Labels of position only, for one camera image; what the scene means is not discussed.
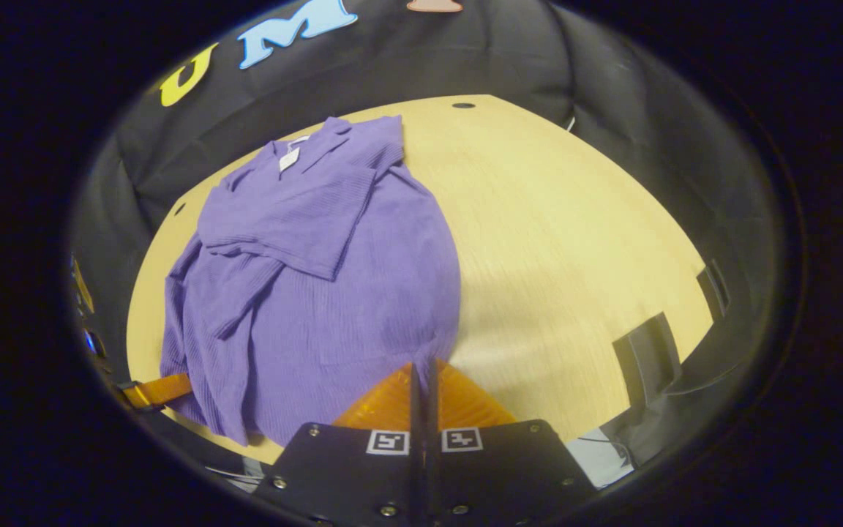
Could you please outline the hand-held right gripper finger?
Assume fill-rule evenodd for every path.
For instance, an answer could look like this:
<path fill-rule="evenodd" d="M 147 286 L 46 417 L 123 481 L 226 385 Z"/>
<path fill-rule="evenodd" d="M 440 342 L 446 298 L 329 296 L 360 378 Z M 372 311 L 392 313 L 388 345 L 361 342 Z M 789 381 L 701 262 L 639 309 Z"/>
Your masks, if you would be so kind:
<path fill-rule="evenodd" d="M 555 526 L 598 493 L 548 422 L 517 421 L 443 360 L 432 360 L 427 397 L 430 525 Z"/>
<path fill-rule="evenodd" d="M 411 526 L 419 514 L 424 410 L 414 365 L 360 407 L 358 426 L 308 422 L 271 464 L 254 499 L 285 526 Z"/>

